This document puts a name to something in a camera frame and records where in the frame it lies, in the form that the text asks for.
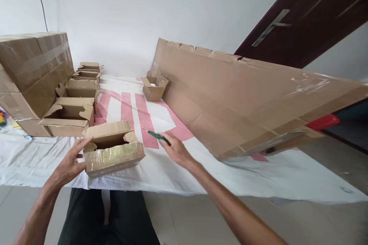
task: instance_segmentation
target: white sheet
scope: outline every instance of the white sheet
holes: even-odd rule
[[[106,121],[121,120],[122,106],[126,108],[127,104],[119,101],[119,95],[130,93],[134,128],[141,141],[140,116],[147,114],[142,110],[138,114],[136,99],[142,96],[136,94],[143,94],[142,87],[142,81],[135,78],[101,77],[101,89],[112,95]],[[104,106],[107,106],[106,101],[105,105],[99,103],[99,112],[103,113]],[[151,102],[146,106],[154,131],[163,132],[175,127],[167,108]],[[5,127],[8,132],[0,134],[0,185],[41,187],[76,138],[34,138],[29,141],[24,138],[24,131],[12,129],[11,123],[10,119]],[[329,204],[368,201],[364,193],[299,150],[287,150],[262,159],[268,162],[257,161],[255,157],[238,157],[221,163],[196,138],[183,143],[211,175],[239,196],[279,197]],[[146,157],[136,167],[92,180],[83,172],[67,186],[181,195],[205,193],[188,171],[171,161],[161,145],[159,149],[145,147],[145,153]]]

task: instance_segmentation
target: hand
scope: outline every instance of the hand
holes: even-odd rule
[[[192,164],[197,161],[189,154],[183,143],[171,133],[159,133],[165,137],[170,143],[169,146],[164,140],[160,140],[160,144],[164,147],[169,157],[178,165],[188,169]]]
[[[55,171],[50,176],[49,180],[53,186],[62,188],[75,177],[77,177],[83,170],[85,170],[85,163],[78,163],[78,158],[82,158],[79,152],[92,141],[92,137],[84,140],[76,140],[72,148],[65,155],[64,159],[57,166]]]

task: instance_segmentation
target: green pen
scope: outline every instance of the green pen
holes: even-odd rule
[[[157,138],[158,140],[164,140],[169,146],[171,146],[171,143],[163,136],[153,132],[153,131],[150,131],[150,130],[145,130],[143,129],[144,131],[148,132],[149,134],[151,134],[153,137]]]

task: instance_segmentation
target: door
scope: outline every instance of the door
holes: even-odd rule
[[[368,0],[277,0],[236,55],[303,68],[368,20]]]

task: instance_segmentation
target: leg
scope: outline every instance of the leg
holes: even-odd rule
[[[72,188],[58,245],[93,244],[104,225],[101,190]]]
[[[108,244],[157,244],[141,191],[110,191]]]

